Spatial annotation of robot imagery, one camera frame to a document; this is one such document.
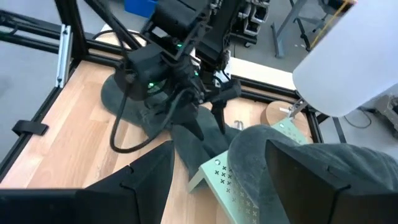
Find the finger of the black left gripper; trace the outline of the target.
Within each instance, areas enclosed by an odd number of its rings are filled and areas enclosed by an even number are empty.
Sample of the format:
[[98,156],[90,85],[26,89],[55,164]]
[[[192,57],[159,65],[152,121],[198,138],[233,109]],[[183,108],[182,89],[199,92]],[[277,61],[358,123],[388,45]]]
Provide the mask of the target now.
[[216,119],[218,127],[222,134],[226,132],[224,121],[224,109],[227,101],[235,99],[241,95],[241,83],[239,80],[230,80],[222,84],[220,89],[212,97],[212,114]]
[[187,104],[181,108],[177,108],[172,115],[172,123],[181,125],[189,130],[199,140],[204,140],[203,132],[197,122],[198,106]]

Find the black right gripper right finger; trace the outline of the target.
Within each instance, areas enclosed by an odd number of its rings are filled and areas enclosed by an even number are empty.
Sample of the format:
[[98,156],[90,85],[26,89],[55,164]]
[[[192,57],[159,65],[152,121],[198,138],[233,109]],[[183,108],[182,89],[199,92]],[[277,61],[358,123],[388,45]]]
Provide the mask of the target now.
[[351,185],[325,162],[277,141],[267,141],[267,169],[291,223],[331,223],[337,200]]

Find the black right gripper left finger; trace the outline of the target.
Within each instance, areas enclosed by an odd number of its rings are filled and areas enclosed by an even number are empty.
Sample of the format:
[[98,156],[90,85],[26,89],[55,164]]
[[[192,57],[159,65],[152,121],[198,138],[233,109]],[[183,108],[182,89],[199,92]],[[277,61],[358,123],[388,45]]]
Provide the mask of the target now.
[[128,166],[79,190],[76,222],[160,223],[174,162],[174,143],[166,141]]

